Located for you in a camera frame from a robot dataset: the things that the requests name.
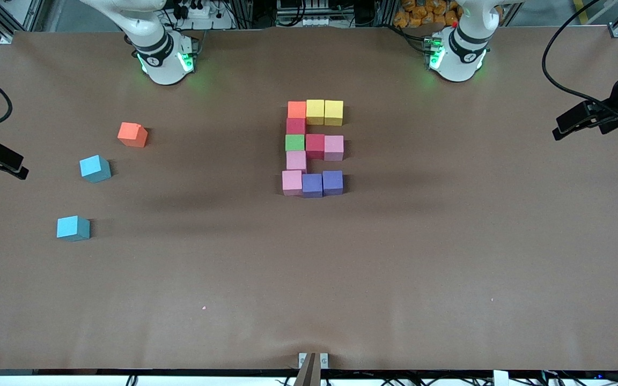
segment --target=purple block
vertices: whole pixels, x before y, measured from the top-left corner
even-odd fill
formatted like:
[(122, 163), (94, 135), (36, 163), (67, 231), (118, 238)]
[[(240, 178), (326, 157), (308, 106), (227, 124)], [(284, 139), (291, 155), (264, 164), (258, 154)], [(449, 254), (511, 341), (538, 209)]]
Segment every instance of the purple block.
[(323, 172), (323, 193), (326, 196), (337, 196), (343, 193), (343, 171), (326, 170)]
[(321, 174), (302, 174), (302, 195), (304, 198), (323, 197), (323, 178)]

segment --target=block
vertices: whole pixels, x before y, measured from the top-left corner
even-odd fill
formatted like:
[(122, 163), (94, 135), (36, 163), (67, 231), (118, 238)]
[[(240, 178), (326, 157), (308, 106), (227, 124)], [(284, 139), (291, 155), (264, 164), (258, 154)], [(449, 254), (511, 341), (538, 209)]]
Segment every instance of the block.
[(342, 161), (345, 155), (345, 137), (342, 135), (326, 135), (323, 151), (324, 161)]
[(56, 221), (56, 238), (66, 241), (81, 241), (90, 238), (90, 222), (86, 218), (71, 216)]
[(343, 171), (325, 170), (323, 171), (323, 194), (326, 196), (337, 196), (343, 193)]
[(307, 120), (305, 118), (288, 118), (285, 122), (285, 134), (306, 134)]
[(302, 134), (285, 134), (285, 151), (303, 151), (304, 150), (304, 135)]
[(123, 122), (118, 130), (118, 139), (126, 146), (144, 147), (147, 143), (147, 130), (140, 124)]
[(327, 100), (323, 114), (324, 125), (343, 125), (343, 101)]
[(325, 107), (326, 103), (322, 99), (307, 100), (307, 124), (322, 125)]
[(288, 118), (307, 118), (307, 102), (288, 102)]
[(285, 152), (285, 169), (307, 173), (307, 154), (305, 151)]
[(108, 161), (98, 155), (80, 161), (80, 175), (91, 183), (98, 183), (111, 178)]
[(302, 172), (299, 170), (283, 170), (283, 195), (302, 195)]
[(309, 159), (323, 159), (323, 149), (326, 147), (325, 134), (307, 134), (304, 149)]
[(323, 177), (321, 174), (302, 174), (302, 196), (304, 198), (323, 197)]

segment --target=orange block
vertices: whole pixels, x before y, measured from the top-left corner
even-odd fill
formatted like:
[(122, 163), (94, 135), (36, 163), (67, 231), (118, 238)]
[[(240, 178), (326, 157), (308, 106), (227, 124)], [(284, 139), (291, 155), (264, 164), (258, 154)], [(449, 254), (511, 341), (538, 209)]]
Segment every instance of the orange block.
[(147, 130), (140, 124), (123, 122), (118, 130), (118, 139), (125, 146), (144, 147), (147, 142)]
[(307, 102), (288, 102), (288, 118), (307, 118)]

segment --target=brown tabletop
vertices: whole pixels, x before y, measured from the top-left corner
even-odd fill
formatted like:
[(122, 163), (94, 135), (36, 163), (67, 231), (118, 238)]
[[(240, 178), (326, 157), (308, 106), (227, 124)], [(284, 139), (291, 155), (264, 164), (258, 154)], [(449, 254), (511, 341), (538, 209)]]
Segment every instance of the brown tabletop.
[[(18, 34), (0, 142), (30, 176), (0, 173), (0, 368), (618, 367), (618, 130), (552, 139), (579, 102), (540, 71), (554, 31), (499, 30), (463, 84), (383, 29), (211, 32), (174, 86), (122, 34)], [(549, 67), (605, 98), (618, 40), (568, 29)], [(307, 98), (345, 101), (312, 132), (348, 158), (311, 165), (349, 174), (343, 196), (279, 194), (284, 106)], [(79, 176), (94, 154), (113, 178)], [(55, 238), (71, 215), (92, 239)]]

